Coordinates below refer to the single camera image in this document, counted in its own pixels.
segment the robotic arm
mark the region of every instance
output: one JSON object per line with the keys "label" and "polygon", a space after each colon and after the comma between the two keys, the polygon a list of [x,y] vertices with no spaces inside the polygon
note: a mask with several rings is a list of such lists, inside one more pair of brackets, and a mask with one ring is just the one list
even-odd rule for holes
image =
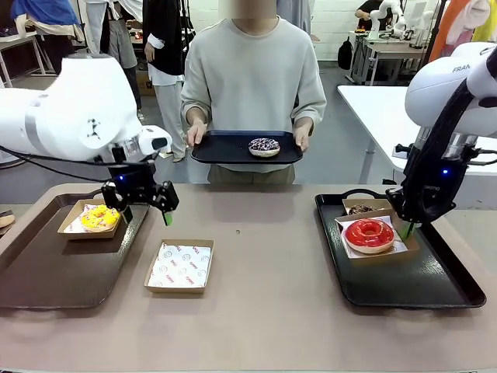
{"label": "robotic arm", "polygon": [[387,192],[398,216],[428,223],[455,208],[454,198],[469,165],[480,154],[478,136],[497,138],[497,48],[460,45],[414,77],[405,98],[409,117],[421,129],[409,152],[401,187]]}
{"label": "robotic arm", "polygon": [[172,139],[142,126],[122,68],[106,55],[75,54],[46,90],[0,89],[1,150],[70,161],[109,162],[102,187],[108,207],[131,219],[129,204],[146,203],[164,215],[178,206],[170,182],[154,181],[152,155]]}
{"label": "robotic arm", "polygon": [[402,37],[405,31],[405,19],[404,12],[401,8],[401,3],[399,0],[383,0],[380,9],[374,10],[370,14],[371,21],[373,23],[371,27],[371,31],[368,35],[368,39],[378,39],[380,34],[380,19],[383,19],[388,16],[388,9],[391,9],[391,12],[394,15],[392,19],[392,23],[394,23],[393,30],[391,31],[394,37]]}

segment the gray pants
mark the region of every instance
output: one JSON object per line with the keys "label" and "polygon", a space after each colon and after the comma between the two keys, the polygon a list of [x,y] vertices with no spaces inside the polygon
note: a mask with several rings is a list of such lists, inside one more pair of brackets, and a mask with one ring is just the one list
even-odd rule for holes
{"label": "gray pants", "polygon": [[285,169],[279,169],[271,173],[241,173],[218,165],[212,165],[207,179],[211,184],[293,184],[295,181],[295,168],[288,166]]}
{"label": "gray pants", "polygon": [[181,82],[174,85],[154,85],[163,127],[172,137],[174,158],[184,158],[185,133],[181,125]]}
{"label": "gray pants", "polygon": [[141,95],[136,72],[138,62],[134,54],[130,34],[127,31],[126,22],[124,22],[124,19],[109,21],[109,31],[109,56],[116,58],[123,68],[127,81],[130,83],[131,90],[133,91],[137,108],[140,110]]}

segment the black backpack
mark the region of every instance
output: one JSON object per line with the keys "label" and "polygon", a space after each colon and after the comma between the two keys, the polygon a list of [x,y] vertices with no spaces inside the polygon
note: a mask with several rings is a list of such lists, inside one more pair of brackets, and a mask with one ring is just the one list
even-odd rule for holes
{"label": "black backpack", "polygon": [[343,68],[344,70],[349,70],[351,62],[352,62],[352,44],[350,43],[349,38],[347,37],[347,40],[345,40],[342,46],[339,48],[339,67]]}

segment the beige table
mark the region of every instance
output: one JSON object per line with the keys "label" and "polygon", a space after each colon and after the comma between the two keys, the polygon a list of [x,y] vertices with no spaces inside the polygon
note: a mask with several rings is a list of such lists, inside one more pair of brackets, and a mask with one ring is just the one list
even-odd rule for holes
{"label": "beige table", "polygon": [[[0,240],[0,252],[59,193]],[[0,366],[44,371],[447,371],[497,367],[497,286],[450,224],[436,223],[488,296],[455,312],[358,309],[343,298],[315,213],[318,193],[353,186],[215,191],[177,185],[166,228],[151,210],[110,298],[87,312],[0,313]],[[384,187],[374,188],[382,191]],[[214,239],[203,297],[151,295],[162,238]]]}
{"label": "beige table", "polygon": [[355,42],[355,51],[353,63],[351,64],[347,78],[351,82],[359,85],[366,85],[370,67],[371,73],[369,85],[374,85],[376,77],[378,61],[390,60],[397,61],[395,69],[389,79],[390,83],[395,82],[401,68],[403,60],[421,59],[425,53],[425,49],[415,49],[410,47],[409,41],[400,41],[396,39],[388,40],[368,40],[366,37],[357,37]]}

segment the hand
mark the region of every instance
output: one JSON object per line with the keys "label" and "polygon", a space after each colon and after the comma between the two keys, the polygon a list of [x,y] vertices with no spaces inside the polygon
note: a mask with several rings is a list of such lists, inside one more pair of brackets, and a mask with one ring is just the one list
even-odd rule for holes
{"label": "hand", "polygon": [[147,56],[147,62],[149,63],[153,62],[155,59],[155,48],[150,43],[145,45],[145,56]]}
{"label": "hand", "polygon": [[207,132],[207,125],[202,122],[202,120],[197,120],[193,123],[193,126],[188,130],[187,142],[188,146],[193,148],[195,145],[200,144],[202,142],[203,136]]}
{"label": "hand", "polygon": [[305,117],[300,119],[294,128],[294,138],[295,144],[301,149],[302,152],[306,152],[309,149],[309,134],[311,133],[312,126],[314,122],[311,118]]}

